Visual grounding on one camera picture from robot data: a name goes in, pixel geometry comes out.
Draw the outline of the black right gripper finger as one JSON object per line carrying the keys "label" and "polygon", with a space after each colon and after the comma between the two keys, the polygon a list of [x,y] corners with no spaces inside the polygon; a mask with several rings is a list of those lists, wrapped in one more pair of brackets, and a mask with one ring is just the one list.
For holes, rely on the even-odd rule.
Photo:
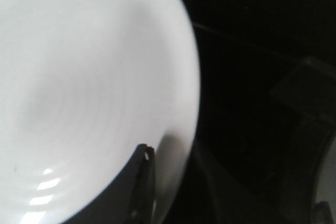
{"label": "black right gripper finger", "polygon": [[155,200],[155,151],[139,144],[125,167],[69,223],[151,223]]}

